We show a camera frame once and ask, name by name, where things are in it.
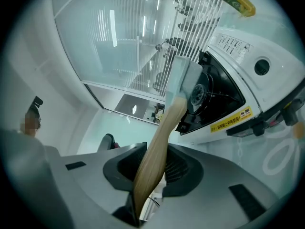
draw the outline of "black vent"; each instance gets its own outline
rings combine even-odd
[[[67,170],[73,170],[73,169],[77,169],[79,167],[85,166],[86,164],[82,161],[80,162],[75,162],[75,163],[71,163],[71,164],[67,164]]]
[[[184,159],[168,149],[165,166],[165,180],[167,184],[182,178],[188,172],[188,165]]]
[[[146,148],[139,148],[120,160],[118,162],[118,171],[130,181],[133,181],[145,152]]]
[[[256,219],[266,211],[244,185],[238,184],[229,187],[229,189],[250,221]]]

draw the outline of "circular hole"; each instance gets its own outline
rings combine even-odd
[[[258,75],[267,74],[269,69],[270,69],[270,64],[265,59],[261,59],[257,61],[254,67],[255,73],[257,73]]]
[[[195,106],[201,105],[204,97],[205,97],[205,87],[201,84],[196,85],[192,92],[191,104]]]

